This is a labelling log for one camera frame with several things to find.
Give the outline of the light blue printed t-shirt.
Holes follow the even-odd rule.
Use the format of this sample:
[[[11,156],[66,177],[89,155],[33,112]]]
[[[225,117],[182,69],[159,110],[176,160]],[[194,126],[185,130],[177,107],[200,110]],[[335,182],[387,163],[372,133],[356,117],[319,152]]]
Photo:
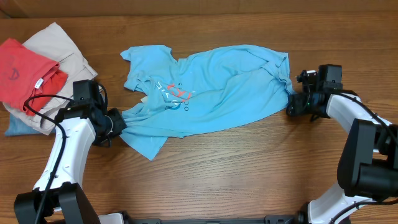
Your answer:
[[[164,45],[131,47],[128,90],[144,94],[123,112],[121,139],[153,159],[170,137],[184,138],[264,119],[293,93],[286,53],[233,45],[175,59]]]

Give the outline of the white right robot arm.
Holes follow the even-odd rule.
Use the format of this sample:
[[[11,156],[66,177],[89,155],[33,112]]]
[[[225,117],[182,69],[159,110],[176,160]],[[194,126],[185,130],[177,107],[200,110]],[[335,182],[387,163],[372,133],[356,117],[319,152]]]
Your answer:
[[[288,101],[287,115],[333,118],[348,133],[337,182],[304,204],[292,223],[349,223],[364,206],[397,203],[397,125],[373,113],[351,90],[297,93]]]

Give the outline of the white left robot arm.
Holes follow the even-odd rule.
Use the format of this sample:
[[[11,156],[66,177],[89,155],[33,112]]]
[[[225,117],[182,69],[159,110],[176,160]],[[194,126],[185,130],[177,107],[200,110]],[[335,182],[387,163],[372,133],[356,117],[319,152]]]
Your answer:
[[[74,105],[61,109],[55,120],[55,142],[43,174],[31,192],[15,199],[17,221],[46,223],[61,211],[61,223],[127,223],[121,212],[98,215],[81,186],[90,147],[110,142],[126,128],[119,110]]]

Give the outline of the blue folded jeans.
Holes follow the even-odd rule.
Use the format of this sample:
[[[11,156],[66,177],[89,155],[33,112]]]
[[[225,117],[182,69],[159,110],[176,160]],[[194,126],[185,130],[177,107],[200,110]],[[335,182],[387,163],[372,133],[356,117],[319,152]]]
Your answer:
[[[6,136],[23,136],[33,134],[49,135],[55,132],[55,125],[40,116],[14,116],[10,114]]]

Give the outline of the red folded t-shirt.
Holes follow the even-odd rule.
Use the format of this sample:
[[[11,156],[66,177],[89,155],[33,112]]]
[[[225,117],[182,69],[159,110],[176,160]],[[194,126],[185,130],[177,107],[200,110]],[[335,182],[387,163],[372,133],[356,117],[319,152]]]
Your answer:
[[[32,109],[40,111],[66,84],[68,74],[60,64],[39,55],[15,39],[1,44],[1,102],[33,116],[25,101],[32,96],[44,95],[29,101]]]

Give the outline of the beige folded trousers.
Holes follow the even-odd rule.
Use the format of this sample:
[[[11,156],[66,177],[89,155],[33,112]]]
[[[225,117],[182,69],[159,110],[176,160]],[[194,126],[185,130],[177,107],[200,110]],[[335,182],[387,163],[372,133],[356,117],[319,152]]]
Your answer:
[[[73,96],[73,82],[92,80],[97,72],[89,65],[76,44],[67,33],[57,24],[52,23],[39,31],[23,43],[27,49],[57,61],[60,70],[68,74],[64,87],[59,91],[59,96],[71,98]],[[23,112],[4,104],[5,109],[14,116],[28,116]]]

